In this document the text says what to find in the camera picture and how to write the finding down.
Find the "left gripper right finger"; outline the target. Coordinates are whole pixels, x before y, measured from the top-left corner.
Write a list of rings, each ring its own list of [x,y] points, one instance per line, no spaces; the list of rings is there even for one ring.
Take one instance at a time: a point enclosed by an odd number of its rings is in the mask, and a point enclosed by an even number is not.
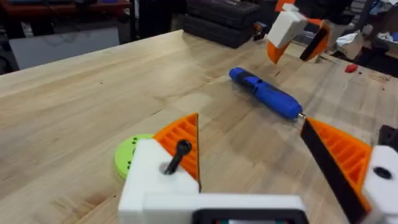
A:
[[[397,129],[381,126],[370,146],[305,118],[300,132],[350,223],[397,223]]]

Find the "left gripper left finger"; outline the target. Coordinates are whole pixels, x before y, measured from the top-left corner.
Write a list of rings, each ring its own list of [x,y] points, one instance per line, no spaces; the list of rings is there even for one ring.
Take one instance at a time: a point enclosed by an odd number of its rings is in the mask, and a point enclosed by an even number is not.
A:
[[[190,152],[182,156],[173,174],[165,175],[181,140],[191,144]],[[146,194],[198,194],[198,114],[183,116],[154,134],[137,134],[123,141],[118,146],[118,175],[124,179],[118,205],[120,223],[145,222]]]

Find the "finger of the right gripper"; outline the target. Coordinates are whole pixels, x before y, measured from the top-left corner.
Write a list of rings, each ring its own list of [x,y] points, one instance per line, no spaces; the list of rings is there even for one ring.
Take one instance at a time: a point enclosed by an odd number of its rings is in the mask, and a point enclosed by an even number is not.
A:
[[[327,20],[308,18],[308,21],[311,24],[318,25],[319,29],[312,41],[302,52],[300,59],[303,61],[311,60],[326,49],[331,31],[330,23]]]
[[[292,3],[285,3],[267,34],[267,55],[277,64],[294,37],[301,34],[308,19]]]

